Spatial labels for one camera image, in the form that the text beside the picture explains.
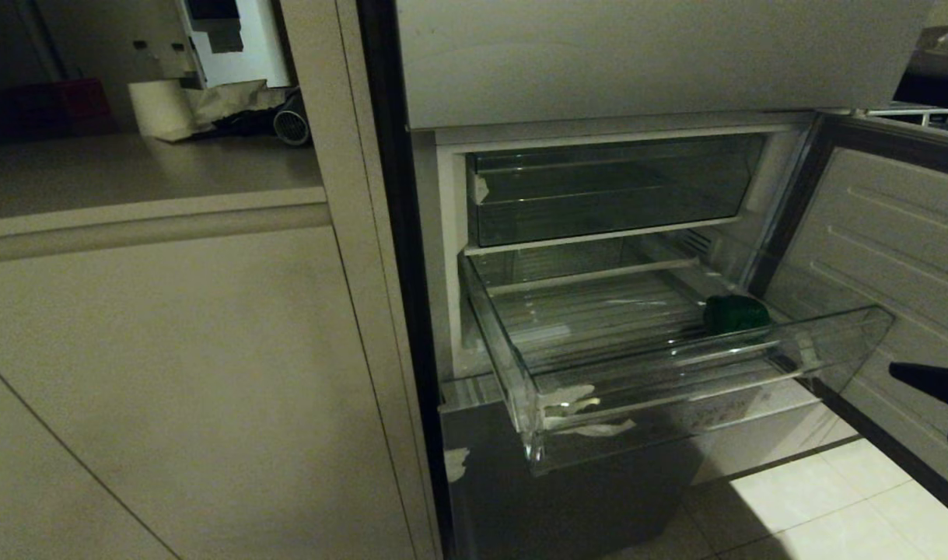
open freezer door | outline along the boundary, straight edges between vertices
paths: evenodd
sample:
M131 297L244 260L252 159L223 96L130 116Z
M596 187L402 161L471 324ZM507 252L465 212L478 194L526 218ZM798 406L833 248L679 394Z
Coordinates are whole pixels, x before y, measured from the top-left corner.
M896 317L841 396L948 481L948 404L889 373L948 368L948 132L861 117L817 130L768 252ZM751 291L786 280L761 267Z

white cabinet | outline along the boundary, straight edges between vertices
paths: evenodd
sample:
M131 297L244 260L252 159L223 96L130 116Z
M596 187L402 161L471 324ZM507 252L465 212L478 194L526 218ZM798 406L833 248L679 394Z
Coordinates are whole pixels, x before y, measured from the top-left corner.
M413 557L329 226L2 262L0 370L179 556Z
M0 380L0 560L171 557Z

refrigerator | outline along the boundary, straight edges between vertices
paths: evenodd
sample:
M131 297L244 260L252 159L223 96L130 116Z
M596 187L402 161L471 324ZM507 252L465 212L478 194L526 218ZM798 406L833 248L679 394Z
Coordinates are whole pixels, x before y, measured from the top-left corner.
M925 2L359 3L446 557L655 538L723 436L849 403L948 485Z

red object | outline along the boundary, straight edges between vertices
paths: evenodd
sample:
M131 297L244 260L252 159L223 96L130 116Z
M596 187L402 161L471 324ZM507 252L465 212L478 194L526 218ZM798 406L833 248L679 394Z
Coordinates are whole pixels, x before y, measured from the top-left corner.
M96 78L18 86L4 92L18 128L71 128L80 121L110 116L103 85Z

fan grille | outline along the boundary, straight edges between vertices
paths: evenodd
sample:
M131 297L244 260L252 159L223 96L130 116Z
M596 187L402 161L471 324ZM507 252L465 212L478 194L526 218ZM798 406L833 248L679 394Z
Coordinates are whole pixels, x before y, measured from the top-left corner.
M302 145L310 138L307 121L292 110L282 110L274 117L277 136L289 145Z

